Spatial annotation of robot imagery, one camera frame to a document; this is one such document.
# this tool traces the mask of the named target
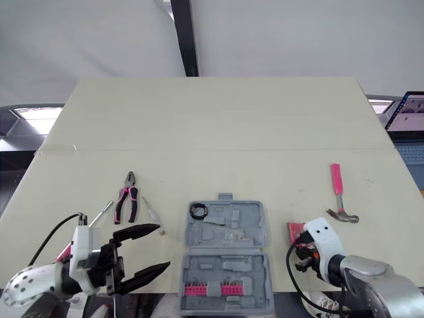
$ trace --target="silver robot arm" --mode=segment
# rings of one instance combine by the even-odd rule
[[[117,248],[127,239],[138,239],[159,228],[143,224],[113,233],[109,243],[100,245],[97,231],[85,225],[76,227],[72,238],[71,254],[61,262],[43,266],[29,266],[14,275],[5,286],[0,298],[0,317],[49,318],[63,300],[81,291],[87,295],[107,286],[107,293],[125,294],[159,276],[169,262],[157,264],[125,277],[123,259]]]
[[[311,267],[329,284],[341,284],[371,310],[375,318],[424,317],[424,295],[405,276],[386,263],[360,256],[345,256],[339,236],[324,219],[305,224],[297,239],[299,271]]]

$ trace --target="screwdriver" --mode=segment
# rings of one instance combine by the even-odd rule
[[[144,203],[147,206],[148,214],[150,214],[150,218],[152,219],[152,222],[160,226],[160,228],[158,229],[159,234],[164,235],[165,234],[165,228],[164,228],[164,225],[162,224],[162,222],[159,218],[159,215],[155,212],[155,210],[152,209],[150,204],[148,204],[145,197],[142,196],[141,198],[143,199]]]

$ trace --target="laptop screen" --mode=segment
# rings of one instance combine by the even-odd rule
[[[424,91],[403,96],[386,130],[392,139],[424,138]]]

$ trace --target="gray plastic tool case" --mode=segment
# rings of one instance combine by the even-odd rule
[[[180,284],[181,315],[265,315],[274,312],[268,257],[260,251],[268,240],[259,201],[233,201],[220,193],[206,205],[208,215],[193,219],[187,212]],[[222,295],[221,286],[242,286],[243,295]],[[207,295],[185,295],[186,286],[207,286]]]

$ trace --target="white backdrop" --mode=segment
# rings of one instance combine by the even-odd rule
[[[353,76],[424,90],[422,0],[192,0],[203,76]]]
[[[0,106],[64,103],[104,76],[185,76],[160,0],[0,1]]]

